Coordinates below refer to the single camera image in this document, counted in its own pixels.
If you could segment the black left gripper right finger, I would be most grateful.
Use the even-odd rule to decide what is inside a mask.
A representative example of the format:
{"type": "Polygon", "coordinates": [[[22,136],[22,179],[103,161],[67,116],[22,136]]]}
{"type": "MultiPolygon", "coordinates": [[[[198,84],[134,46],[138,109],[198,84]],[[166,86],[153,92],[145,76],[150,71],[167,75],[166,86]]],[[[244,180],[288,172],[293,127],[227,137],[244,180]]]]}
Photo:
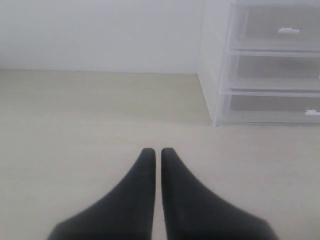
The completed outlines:
{"type": "Polygon", "coordinates": [[[267,221],[210,191],[173,148],[161,151],[161,191],[169,240],[275,239],[267,221]]]}

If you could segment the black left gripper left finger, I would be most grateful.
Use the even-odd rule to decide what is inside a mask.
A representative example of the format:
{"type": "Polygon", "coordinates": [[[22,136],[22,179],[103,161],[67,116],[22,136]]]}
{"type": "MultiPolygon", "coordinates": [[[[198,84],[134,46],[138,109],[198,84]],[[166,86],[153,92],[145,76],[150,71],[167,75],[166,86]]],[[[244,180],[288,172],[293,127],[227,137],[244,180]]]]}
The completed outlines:
{"type": "Polygon", "coordinates": [[[150,240],[156,196],[156,153],[142,149],[124,178],[98,202],[57,224],[50,240],[150,240]]]}

